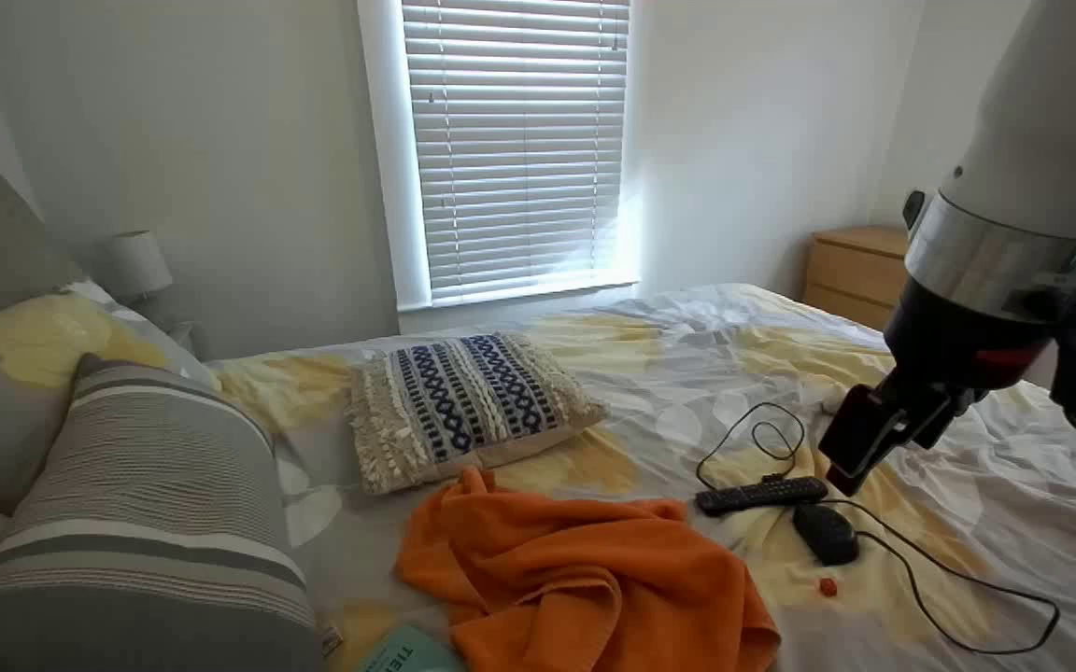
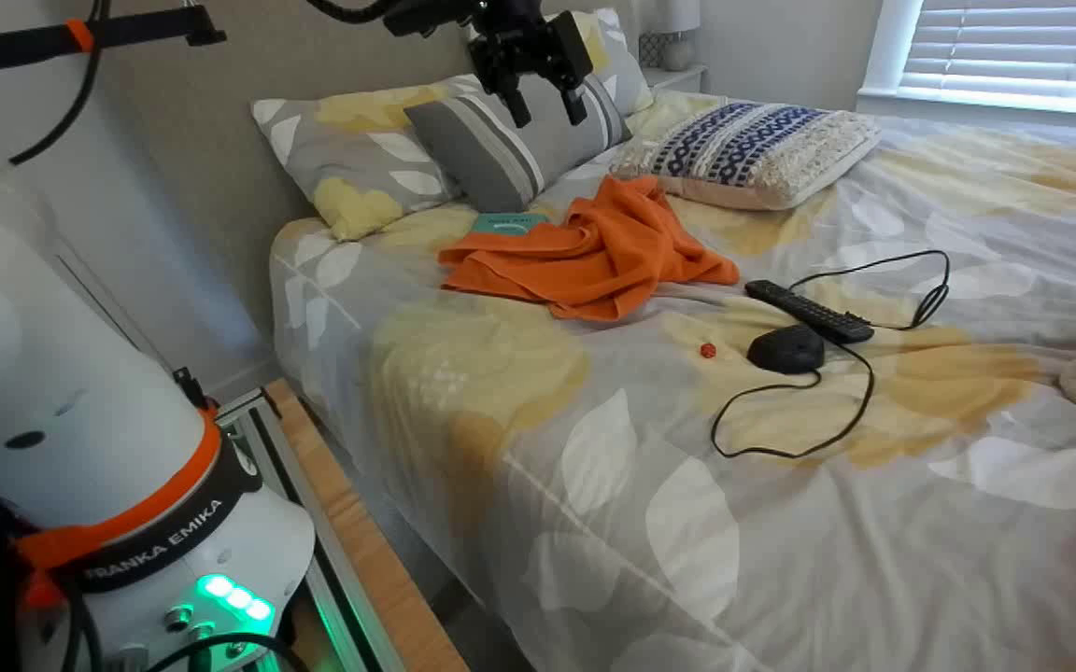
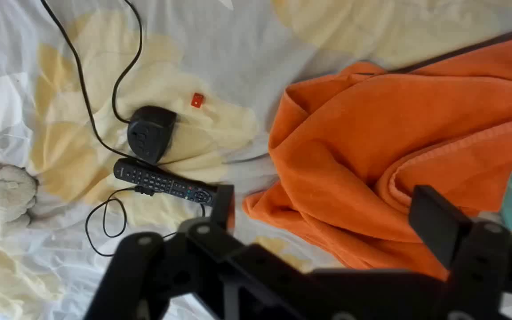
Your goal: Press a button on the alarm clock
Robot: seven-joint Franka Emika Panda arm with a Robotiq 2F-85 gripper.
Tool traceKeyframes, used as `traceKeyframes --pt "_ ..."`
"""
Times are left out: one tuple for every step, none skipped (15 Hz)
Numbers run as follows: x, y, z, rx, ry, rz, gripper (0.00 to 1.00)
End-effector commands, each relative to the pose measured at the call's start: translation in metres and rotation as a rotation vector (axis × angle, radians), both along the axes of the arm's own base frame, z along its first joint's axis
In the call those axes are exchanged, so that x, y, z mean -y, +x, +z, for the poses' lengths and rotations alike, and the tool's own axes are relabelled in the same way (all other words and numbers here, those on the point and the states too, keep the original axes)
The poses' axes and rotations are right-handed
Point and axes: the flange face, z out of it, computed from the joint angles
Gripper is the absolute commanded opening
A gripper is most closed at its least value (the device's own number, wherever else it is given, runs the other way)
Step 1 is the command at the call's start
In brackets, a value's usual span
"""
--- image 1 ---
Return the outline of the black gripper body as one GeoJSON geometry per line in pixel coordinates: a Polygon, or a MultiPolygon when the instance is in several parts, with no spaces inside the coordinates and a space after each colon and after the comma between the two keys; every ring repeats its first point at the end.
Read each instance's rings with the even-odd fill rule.
{"type": "Polygon", "coordinates": [[[842,491],[857,491],[892,447],[934,447],[979,400],[979,388],[921,386],[906,378],[853,386],[823,434],[823,454],[830,459],[827,483],[842,491]]]}

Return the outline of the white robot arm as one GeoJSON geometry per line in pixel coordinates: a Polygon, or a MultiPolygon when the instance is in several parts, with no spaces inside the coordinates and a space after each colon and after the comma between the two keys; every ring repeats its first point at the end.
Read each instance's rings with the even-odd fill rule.
{"type": "Polygon", "coordinates": [[[957,414],[1053,353],[1076,427],[1076,0],[1033,0],[965,157],[911,193],[892,368],[857,386],[823,434],[846,491],[902,443],[931,447],[957,414]]]}

